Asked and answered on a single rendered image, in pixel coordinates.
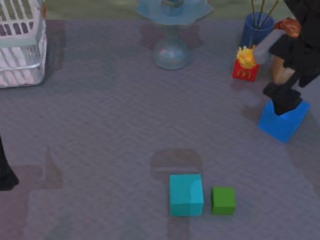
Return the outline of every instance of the white laundry basket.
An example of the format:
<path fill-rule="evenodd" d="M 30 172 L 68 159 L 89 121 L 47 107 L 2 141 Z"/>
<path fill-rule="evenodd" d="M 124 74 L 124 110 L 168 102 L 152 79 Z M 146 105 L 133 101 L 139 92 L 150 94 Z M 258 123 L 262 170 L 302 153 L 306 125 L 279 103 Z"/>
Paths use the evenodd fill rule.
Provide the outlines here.
<path fill-rule="evenodd" d="M 0 88 L 40 84 L 45 76 L 45 0 L 0 0 Z"/>

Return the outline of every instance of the gray table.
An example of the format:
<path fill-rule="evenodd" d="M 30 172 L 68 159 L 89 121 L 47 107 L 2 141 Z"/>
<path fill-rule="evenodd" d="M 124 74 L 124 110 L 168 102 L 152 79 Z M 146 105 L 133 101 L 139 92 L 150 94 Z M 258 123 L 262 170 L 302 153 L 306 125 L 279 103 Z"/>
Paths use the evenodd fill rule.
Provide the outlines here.
<path fill-rule="evenodd" d="M 49 21 L 37 87 L 0 91 L 0 133 L 21 180 L 0 192 L 1 240 L 316 240 L 320 237 L 320 81 L 289 144 L 257 129 L 267 70 L 233 80 L 242 22 L 183 34 L 193 63 L 151 62 L 147 21 Z M 202 173 L 202 217 L 168 218 L 170 173 Z M 210 187 L 233 186 L 233 217 Z"/>

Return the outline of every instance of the brown box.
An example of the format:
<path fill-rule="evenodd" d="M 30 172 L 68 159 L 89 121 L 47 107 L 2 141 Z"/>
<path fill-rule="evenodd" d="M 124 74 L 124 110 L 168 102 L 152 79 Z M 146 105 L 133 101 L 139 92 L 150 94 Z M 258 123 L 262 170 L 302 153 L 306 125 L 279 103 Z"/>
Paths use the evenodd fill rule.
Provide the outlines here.
<path fill-rule="evenodd" d="M 300 33 L 301 25 L 297 20 L 287 17 L 277 22 L 274 28 L 284 30 L 286 34 L 296 38 Z M 291 75 L 295 72 L 291 68 L 284 68 L 283 64 L 284 60 L 282 58 L 277 56 L 273 57 L 270 70 L 272 81 L 277 85 L 287 82 Z"/>

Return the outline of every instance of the dark figurine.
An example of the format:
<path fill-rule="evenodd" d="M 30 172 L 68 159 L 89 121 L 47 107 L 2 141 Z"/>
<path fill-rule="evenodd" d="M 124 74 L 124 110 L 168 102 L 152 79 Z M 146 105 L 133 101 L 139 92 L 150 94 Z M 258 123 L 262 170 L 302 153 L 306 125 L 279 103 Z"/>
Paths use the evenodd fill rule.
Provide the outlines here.
<path fill-rule="evenodd" d="M 271 98 L 275 114 L 282 115 L 302 102 L 301 93 L 292 87 L 298 81 L 304 88 L 320 75 L 320 0 L 284 0 L 287 7 L 301 25 L 297 38 L 287 34 L 279 34 L 274 30 L 270 37 L 257 46 L 258 64 L 265 60 L 260 54 L 268 46 L 268 53 L 284 60 L 283 67 L 295 72 L 282 85 L 269 83 L 263 93 Z"/>
<path fill-rule="evenodd" d="M 18 184 L 19 179 L 8 164 L 0 137 L 0 191 L 10 191 Z"/>

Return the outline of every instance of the white object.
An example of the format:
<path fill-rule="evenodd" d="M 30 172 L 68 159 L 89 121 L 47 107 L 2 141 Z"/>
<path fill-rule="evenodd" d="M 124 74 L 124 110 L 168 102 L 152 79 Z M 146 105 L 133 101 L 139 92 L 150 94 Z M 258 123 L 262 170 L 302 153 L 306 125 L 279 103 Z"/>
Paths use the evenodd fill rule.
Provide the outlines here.
<path fill-rule="evenodd" d="M 47 56 L 45 0 L 0 0 L 0 88 L 40 84 Z"/>
<path fill-rule="evenodd" d="M 258 44 L 258 46 L 256 46 L 256 48 L 253 50 L 253 56 L 257 64 L 264 64 L 271 58 L 269 49 L 284 34 L 286 34 L 284 30 L 274 29 L 262 42 Z"/>

